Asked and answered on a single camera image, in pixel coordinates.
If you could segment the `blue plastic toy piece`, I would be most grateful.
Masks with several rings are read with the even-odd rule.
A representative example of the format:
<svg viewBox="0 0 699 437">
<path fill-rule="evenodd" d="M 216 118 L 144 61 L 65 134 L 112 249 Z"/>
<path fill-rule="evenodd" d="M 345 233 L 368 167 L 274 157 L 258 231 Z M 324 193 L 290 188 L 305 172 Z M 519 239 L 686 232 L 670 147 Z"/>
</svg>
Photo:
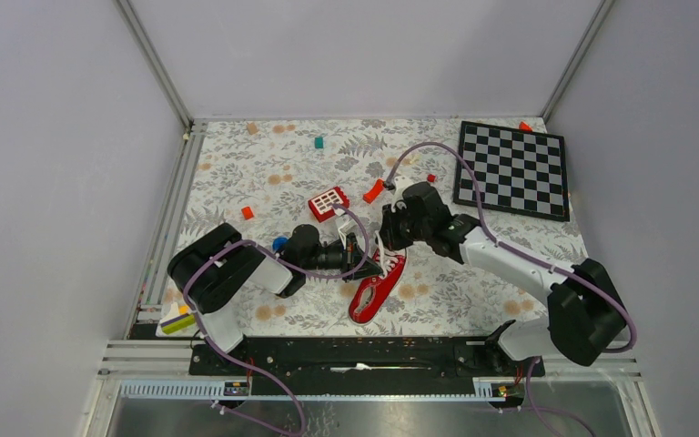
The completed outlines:
<svg viewBox="0 0 699 437">
<path fill-rule="evenodd" d="M 287 237 L 277 237 L 277 238 L 275 238 L 275 239 L 273 240 L 273 242 L 272 242 L 272 249 L 273 249 L 275 252 L 280 251 L 280 250 L 285 246 L 285 244 L 288 242 L 288 240 L 289 240 L 289 239 L 288 239 Z"/>
</svg>

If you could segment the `red canvas sneaker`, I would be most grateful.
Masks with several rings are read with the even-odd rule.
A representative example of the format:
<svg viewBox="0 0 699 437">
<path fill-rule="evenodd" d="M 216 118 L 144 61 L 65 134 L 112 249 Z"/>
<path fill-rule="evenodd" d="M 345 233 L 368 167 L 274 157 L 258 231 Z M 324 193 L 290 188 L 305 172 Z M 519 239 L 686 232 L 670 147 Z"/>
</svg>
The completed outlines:
<svg viewBox="0 0 699 437">
<path fill-rule="evenodd" d="M 352 322 L 364 325 L 378 314 L 380 307 L 398 285 L 407 261 L 407 252 L 388 250 L 380 233 L 374 232 L 376 251 L 372 257 L 381 273 L 363 279 L 349 305 Z"/>
</svg>

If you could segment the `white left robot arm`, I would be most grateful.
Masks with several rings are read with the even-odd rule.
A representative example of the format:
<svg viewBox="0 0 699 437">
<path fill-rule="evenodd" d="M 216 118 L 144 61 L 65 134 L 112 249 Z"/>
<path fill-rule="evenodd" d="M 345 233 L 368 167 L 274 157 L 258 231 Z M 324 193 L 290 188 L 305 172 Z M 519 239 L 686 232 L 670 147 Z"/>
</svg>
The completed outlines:
<svg viewBox="0 0 699 437">
<path fill-rule="evenodd" d="M 230 305 L 239 292 L 257 287 L 288 298 L 307 277 L 351 281 L 380 275 L 382 268 L 369 248 L 361 246 L 352 232 L 323 242 L 318 228 L 302 224 L 268 251 L 223 223 L 173 256 L 167 275 L 183 293 L 200 332 L 216 344 L 211 362 L 233 374 L 246 361 L 240 345 L 244 334 Z"/>
</svg>

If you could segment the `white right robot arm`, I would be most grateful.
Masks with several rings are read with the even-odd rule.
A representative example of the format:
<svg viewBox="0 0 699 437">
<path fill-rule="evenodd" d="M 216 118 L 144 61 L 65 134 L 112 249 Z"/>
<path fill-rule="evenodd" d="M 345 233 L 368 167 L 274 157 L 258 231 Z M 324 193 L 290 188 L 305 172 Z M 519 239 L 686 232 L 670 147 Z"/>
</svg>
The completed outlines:
<svg viewBox="0 0 699 437">
<path fill-rule="evenodd" d="M 437 255 L 484 271 L 526 291 L 547 314 L 504 322 L 486 340 L 491 371 L 507 375 L 522 361 L 559 353 L 592 365 L 627 327 L 627 314 L 602 264 L 586 259 L 571 266 L 546 259 L 513 242 L 491 239 L 479 218 L 453 215 L 426 181 L 396 177 L 385 183 L 393 193 L 382 209 L 381 242 L 403 250 L 422 242 Z"/>
</svg>

